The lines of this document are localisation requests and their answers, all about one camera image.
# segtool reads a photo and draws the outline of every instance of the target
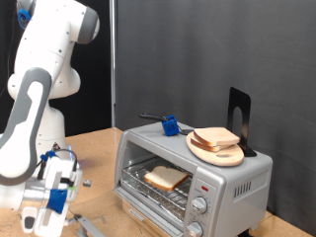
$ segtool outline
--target red indicator light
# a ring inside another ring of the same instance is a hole
[[[202,188],[204,191],[206,191],[206,192],[208,191],[208,188],[207,188],[207,187],[202,186],[201,188]]]

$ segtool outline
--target wooden plate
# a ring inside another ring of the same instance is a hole
[[[236,166],[244,160],[244,152],[237,144],[231,145],[218,152],[205,151],[191,144],[191,138],[193,136],[193,132],[187,136],[187,145],[199,159],[205,162],[216,166]]]

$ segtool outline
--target toaster oven knob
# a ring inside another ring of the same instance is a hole
[[[207,203],[203,197],[197,197],[191,201],[191,206],[194,210],[196,210],[199,214],[206,213]]]
[[[189,235],[192,237],[200,237],[203,234],[201,226],[197,222],[192,222],[187,226]]]

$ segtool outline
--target metal bracket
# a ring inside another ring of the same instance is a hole
[[[249,133],[249,119],[250,119],[251,100],[249,95],[231,87],[229,94],[228,119],[227,129],[233,131],[234,111],[239,107],[242,113],[242,128],[239,146],[242,148],[245,157],[257,156],[257,153],[247,146]]]
[[[88,237],[88,232],[94,237],[105,237],[87,217],[81,217],[78,222],[81,224],[77,232],[78,237]]]

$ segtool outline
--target black curtain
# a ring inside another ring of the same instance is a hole
[[[98,36],[89,44],[76,44],[71,65],[79,73],[81,88],[67,98],[51,100],[65,117],[66,136],[111,127],[111,35],[109,1],[78,1],[96,10],[100,17]],[[7,82],[23,30],[15,10],[16,2],[0,1],[0,133],[13,107]]]
[[[118,0],[118,128],[144,112],[226,126],[230,87],[244,91],[249,146],[274,160],[269,209],[315,236],[315,13],[311,0]]]

